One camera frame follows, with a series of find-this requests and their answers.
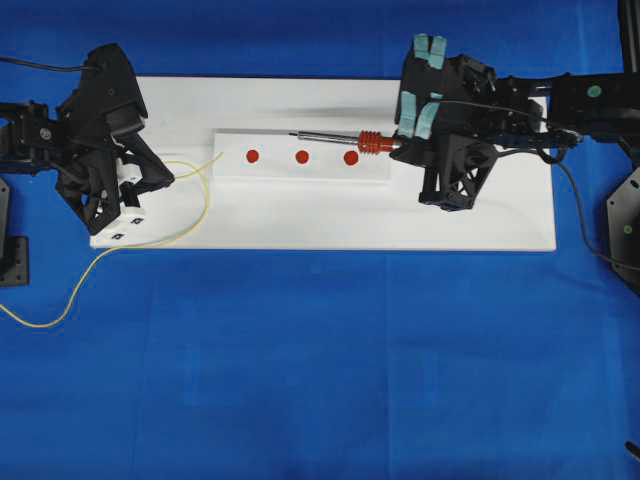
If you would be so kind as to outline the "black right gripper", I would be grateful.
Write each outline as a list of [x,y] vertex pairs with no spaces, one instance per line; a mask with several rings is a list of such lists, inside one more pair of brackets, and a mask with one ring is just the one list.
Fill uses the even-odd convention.
[[407,139],[389,153],[424,170],[419,202],[445,211],[473,207],[497,160],[481,137],[486,112],[481,95],[492,91],[495,70],[464,54],[448,57],[447,40],[416,34],[405,57],[395,137]]

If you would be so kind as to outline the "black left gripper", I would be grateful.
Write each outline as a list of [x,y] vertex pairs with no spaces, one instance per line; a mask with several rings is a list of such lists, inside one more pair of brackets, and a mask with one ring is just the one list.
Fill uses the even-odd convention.
[[74,119],[78,87],[56,108],[61,152],[53,158],[56,191],[91,235],[115,222],[138,193],[169,187],[175,177],[138,133],[114,136],[106,126],[84,128]]

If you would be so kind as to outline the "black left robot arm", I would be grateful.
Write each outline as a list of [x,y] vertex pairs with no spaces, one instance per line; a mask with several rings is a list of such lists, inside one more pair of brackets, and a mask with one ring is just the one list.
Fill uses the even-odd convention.
[[96,235],[138,197],[175,177],[140,136],[147,118],[139,87],[79,86],[49,118],[45,104],[3,103],[1,171],[54,170],[55,189]]

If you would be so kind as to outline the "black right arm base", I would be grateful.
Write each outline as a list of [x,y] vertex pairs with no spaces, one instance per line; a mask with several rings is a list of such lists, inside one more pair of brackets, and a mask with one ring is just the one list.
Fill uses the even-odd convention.
[[636,168],[606,201],[612,269],[639,293],[639,169]]

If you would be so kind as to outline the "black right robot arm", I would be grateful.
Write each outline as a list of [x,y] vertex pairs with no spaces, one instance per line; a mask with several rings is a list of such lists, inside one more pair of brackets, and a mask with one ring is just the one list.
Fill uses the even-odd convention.
[[553,165],[585,137],[639,163],[638,74],[500,78],[446,49],[442,36],[415,35],[399,87],[390,156],[423,169],[420,203],[470,209],[500,157],[533,153]]

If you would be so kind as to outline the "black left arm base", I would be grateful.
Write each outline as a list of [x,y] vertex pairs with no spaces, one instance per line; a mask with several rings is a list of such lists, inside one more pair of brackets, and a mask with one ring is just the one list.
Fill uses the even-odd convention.
[[27,286],[29,274],[29,241],[26,236],[9,234],[11,189],[1,180],[1,287]]

